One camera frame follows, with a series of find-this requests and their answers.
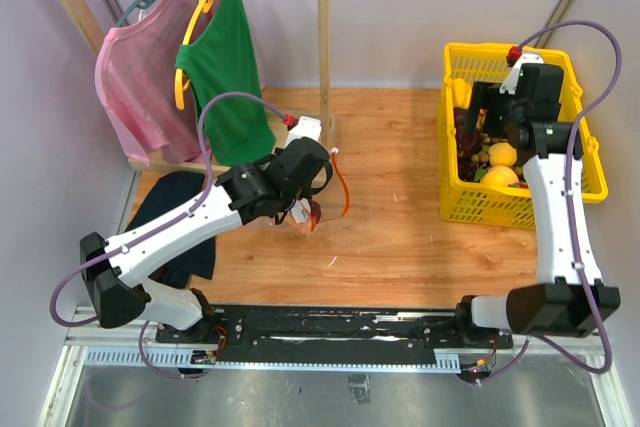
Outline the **clear zip top bag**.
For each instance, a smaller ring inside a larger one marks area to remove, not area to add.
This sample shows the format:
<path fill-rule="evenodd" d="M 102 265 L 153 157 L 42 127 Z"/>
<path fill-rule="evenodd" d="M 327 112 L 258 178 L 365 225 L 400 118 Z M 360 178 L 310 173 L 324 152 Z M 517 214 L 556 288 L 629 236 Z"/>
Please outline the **clear zip top bag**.
<path fill-rule="evenodd" d="M 322 212 L 321 222 L 315 231 L 311 232 L 309 229 L 307 209 L 310 200 L 307 199 L 297 201 L 287 213 L 282 224 L 276 226 L 276 229 L 300 237 L 310 237 L 347 215 L 352 204 L 352 197 L 347 180 L 339 166 L 342 152 L 338 147 L 332 147 L 329 154 L 333 177 L 327 185 L 327 189 L 312 199 L 320 204 Z"/>

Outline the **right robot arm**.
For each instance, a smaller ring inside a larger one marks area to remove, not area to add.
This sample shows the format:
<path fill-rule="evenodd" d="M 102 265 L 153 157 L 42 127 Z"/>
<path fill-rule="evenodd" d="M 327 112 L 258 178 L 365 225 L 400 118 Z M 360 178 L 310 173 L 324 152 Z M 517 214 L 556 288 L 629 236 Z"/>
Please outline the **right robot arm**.
<path fill-rule="evenodd" d="M 579 123 L 559 118 L 561 67 L 518 61 L 500 85 L 477 82 L 470 111 L 488 111 L 523 164 L 537 238 L 534 284 L 503 297 L 466 296 L 453 322 L 455 339 L 474 347 L 489 329 L 534 337 L 584 338 L 620 306 L 605 286 L 591 249 L 582 199 L 584 149 Z"/>

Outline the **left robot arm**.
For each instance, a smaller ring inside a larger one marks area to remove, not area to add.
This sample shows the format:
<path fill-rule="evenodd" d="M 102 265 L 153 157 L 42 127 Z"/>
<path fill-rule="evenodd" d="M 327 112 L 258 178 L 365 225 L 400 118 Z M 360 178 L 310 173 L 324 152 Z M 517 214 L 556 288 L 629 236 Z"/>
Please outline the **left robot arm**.
<path fill-rule="evenodd" d="M 206 297 L 160 284 L 151 274 L 257 218 L 282 222 L 296 201 L 318 193 L 313 181 L 320 172 L 333 174 L 329 152 L 310 138 L 295 139 L 276 154 L 232 166 L 191 200 L 131 232 L 85 237 L 83 246 L 93 257 L 84 264 L 83 280 L 99 325 L 112 329 L 143 319 L 181 331 L 195 343 L 207 340 L 216 316 Z"/>

